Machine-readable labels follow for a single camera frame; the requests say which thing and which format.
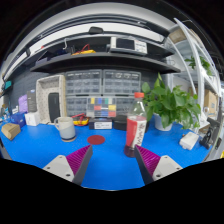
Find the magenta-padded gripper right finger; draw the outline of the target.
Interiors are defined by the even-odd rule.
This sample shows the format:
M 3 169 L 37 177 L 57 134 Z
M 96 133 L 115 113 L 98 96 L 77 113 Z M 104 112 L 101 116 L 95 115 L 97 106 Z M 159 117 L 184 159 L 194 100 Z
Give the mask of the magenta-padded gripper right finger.
M 168 155 L 158 156 L 142 146 L 135 146 L 134 155 L 145 185 L 182 169 L 182 167 Z

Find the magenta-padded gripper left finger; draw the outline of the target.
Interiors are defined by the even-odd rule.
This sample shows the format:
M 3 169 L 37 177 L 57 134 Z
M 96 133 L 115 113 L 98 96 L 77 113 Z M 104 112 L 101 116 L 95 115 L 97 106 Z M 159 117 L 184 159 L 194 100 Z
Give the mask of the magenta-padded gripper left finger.
M 44 167 L 44 170 L 81 185 L 92 155 L 92 146 L 87 145 L 67 156 L 58 155 Z

